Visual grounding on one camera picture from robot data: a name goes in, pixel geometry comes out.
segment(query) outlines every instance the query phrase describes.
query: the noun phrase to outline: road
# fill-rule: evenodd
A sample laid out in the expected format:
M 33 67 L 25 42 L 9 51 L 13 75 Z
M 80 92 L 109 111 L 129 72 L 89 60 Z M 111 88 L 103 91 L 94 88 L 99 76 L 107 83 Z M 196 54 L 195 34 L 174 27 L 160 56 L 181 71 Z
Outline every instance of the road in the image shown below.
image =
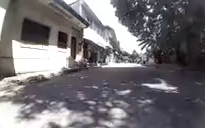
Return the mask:
M 92 68 L 0 92 L 0 128 L 205 128 L 205 73 Z

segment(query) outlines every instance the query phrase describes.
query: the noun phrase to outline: window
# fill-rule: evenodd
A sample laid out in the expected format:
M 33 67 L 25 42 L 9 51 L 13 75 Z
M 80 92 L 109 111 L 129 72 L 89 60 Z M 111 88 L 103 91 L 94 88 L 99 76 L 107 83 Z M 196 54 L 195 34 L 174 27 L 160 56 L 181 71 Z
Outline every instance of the window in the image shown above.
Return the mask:
M 63 32 L 58 33 L 58 47 L 67 48 L 68 35 Z
M 36 44 L 48 45 L 49 35 L 49 27 L 28 19 L 24 19 L 21 40 Z

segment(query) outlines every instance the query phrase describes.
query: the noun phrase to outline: white house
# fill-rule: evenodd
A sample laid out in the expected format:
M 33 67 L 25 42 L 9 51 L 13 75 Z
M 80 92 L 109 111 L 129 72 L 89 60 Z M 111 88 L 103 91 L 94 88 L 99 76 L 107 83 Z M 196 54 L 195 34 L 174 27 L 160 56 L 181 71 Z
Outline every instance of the white house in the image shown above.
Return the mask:
M 111 47 L 105 34 L 105 26 L 90 9 L 84 0 L 77 0 L 70 6 L 90 24 L 84 29 L 85 58 L 93 58 L 94 62 L 105 61 L 106 49 Z
M 63 0 L 0 0 L 0 77 L 74 67 L 88 25 Z
M 109 43 L 112 46 L 111 52 L 109 54 L 108 62 L 109 63 L 115 63 L 119 60 L 119 54 L 121 52 L 120 50 L 120 42 L 117 40 L 115 31 L 110 26 L 105 26 L 105 35 L 109 39 Z

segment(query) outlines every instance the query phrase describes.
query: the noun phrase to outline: doorway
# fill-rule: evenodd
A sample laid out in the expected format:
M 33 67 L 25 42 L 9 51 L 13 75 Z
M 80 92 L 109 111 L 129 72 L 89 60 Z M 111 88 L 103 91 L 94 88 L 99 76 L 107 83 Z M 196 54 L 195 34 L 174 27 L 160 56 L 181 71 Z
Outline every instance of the doorway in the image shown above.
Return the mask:
M 71 41 L 71 57 L 76 59 L 76 38 L 72 37 Z

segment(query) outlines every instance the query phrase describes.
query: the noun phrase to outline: tree foliage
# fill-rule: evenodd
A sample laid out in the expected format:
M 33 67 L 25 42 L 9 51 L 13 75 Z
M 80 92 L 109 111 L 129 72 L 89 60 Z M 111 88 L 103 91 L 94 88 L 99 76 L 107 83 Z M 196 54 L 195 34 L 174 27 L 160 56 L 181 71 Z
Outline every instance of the tree foliage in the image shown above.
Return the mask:
M 204 8 L 196 1 L 111 0 L 111 4 L 120 22 L 138 37 L 142 49 L 170 49 L 205 31 Z

